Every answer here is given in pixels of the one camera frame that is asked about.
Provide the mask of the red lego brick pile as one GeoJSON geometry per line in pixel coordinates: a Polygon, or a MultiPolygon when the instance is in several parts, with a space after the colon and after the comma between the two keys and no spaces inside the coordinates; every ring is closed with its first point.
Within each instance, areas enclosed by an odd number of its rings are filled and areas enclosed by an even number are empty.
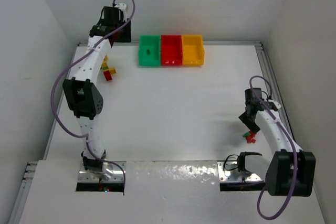
{"type": "Polygon", "coordinates": [[[245,133],[243,135],[243,138],[245,138],[245,140],[248,144],[254,144],[254,143],[256,143],[255,136],[256,136],[256,134],[254,132],[248,131],[247,133],[245,133]]]}

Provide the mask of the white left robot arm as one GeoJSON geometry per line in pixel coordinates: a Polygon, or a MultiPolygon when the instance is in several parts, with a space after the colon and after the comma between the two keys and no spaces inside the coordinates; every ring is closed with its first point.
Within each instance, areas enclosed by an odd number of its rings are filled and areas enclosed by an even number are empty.
{"type": "Polygon", "coordinates": [[[81,156],[84,168],[102,181],[110,180],[114,170],[113,165],[106,162],[106,150],[99,135],[98,118],[103,109],[103,97],[96,83],[113,43],[130,41],[129,27],[126,4],[105,6],[98,23],[89,32],[87,57],[73,76],[62,84],[69,109],[74,113],[83,136],[81,156]]]}

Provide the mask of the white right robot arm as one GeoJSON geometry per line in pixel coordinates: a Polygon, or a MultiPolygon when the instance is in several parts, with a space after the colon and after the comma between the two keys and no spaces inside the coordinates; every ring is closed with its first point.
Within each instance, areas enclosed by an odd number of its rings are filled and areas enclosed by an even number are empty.
{"type": "Polygon", "coordinates": [[[293,196],[309,197],[312,193],[316,158],[312,152],[305,152],[297,143],[290,143],[278,110],[280,104],[265,101],[260,88],[245,90],[245,112],[239,119],[251,134],[262,132],[271,153],[272,160],[266,160],[261,153],[241,152],[237,159],[240,172],[257,174],[272,196],[286,196],[294,184],[293,196]]]}

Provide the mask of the green plastic bin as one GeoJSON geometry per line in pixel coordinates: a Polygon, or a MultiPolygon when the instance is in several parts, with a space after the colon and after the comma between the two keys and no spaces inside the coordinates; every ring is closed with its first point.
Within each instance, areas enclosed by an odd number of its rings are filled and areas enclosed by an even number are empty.
{"type": "Polygon", "coordinates": [[[140,66],[157,67],[161,65],[161,36],[141,35],[138,60],[140,66]]]}

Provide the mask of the stacked lego brick tower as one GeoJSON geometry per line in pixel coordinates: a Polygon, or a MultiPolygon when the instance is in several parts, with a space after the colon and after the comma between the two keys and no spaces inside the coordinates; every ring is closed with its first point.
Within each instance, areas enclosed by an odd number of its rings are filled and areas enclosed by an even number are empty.
{"type": "Polygon", "coordinates": [[[109,57],[106,55],[103,59],[102,65],[101,65],[101,70],[103,71],[104,78],[106,82],[112,81],[113,80],[113,75],[116,74],[116,69],[115,68],[110,68],[108,66],[108,59],[109,57]]]}

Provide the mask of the red plastic bin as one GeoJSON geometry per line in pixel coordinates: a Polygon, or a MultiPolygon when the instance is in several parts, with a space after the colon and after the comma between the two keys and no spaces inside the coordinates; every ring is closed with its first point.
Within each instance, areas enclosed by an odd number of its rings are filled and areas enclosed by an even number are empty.
{"type": "Polygon", "coordinates": [[[183,59],[182,36],[162,35],[161,36],[161,65],[181,66],[183,59]]]}

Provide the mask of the yellow plastic bin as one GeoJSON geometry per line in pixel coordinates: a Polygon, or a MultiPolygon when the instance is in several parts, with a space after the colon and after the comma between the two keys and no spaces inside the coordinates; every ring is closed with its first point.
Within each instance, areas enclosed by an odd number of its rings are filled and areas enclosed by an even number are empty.
{"type": "Polygon", "coordinates": [[[182,35],[184,66],[202,66],[205,59],[203,37],[201,35],[182,35]]]}

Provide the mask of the aluminium frame rail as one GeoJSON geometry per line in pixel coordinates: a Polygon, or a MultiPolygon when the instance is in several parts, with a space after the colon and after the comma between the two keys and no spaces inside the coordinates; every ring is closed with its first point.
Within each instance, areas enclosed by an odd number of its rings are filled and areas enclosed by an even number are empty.
{"type": "Polygon", "coordinates": [[[256,44],[256,53],[261,66],[262,75],[266,79],[267,90],[271,93],[271,99],[281,104],[280,110],[272,111],[273,116],[269,115],[267,111],[258,112],[256,116],[256,123],[267,140],[272,153],[280,150],[292,152],[293,146],[295,147],[295,151],[298,153],[301,148],[293,140],[289,121],[285,108],[282,104],[282,98],[277,86],[270,59],[264,45],[260,42],[256,44]]]}

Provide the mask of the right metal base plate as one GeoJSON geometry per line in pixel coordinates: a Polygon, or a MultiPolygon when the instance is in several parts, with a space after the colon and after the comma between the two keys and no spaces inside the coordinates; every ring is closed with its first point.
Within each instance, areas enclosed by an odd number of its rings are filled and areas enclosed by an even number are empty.
{"type": "Polygon", "coordinates": [[[239,172],[236,161],[218,161],[218,178],[220,183],[256,183],[262,179],[255,173],[239,172]]]}

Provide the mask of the metal base plate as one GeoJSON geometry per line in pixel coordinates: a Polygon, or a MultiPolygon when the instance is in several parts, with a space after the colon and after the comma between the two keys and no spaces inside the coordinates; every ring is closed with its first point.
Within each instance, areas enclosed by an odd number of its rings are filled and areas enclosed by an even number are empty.
{"type": "Polygon", "coordinates": [[[77,182],[97,183],[102,180],[104,183],[121,183],[124,182],[124,174],[125,163],[123,162],[116,162],[116,164],[104,162],[101,172],[85,169],[83,162],[81,162],[77,182]]]}
{"type": "Polygon", "coordinates": [[[262,179],[255,173],[239,172],[236,161],[218,161],[218,178],[220,183],[256,183],[262,179]]]}

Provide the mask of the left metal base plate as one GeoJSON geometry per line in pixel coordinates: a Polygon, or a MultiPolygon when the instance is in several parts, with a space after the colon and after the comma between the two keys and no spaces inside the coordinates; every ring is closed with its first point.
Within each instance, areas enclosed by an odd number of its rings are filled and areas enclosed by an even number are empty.
{"type": "Polygon", "coordinates": [[[77,182],[97,183],[102,180],[104,183],[121,183],[124,182],[124,174],[125,163],[123,162],[116,162],[116,164],[104,162],[101,172],[85,169],[83,162],[81,162],[77,182]]]}

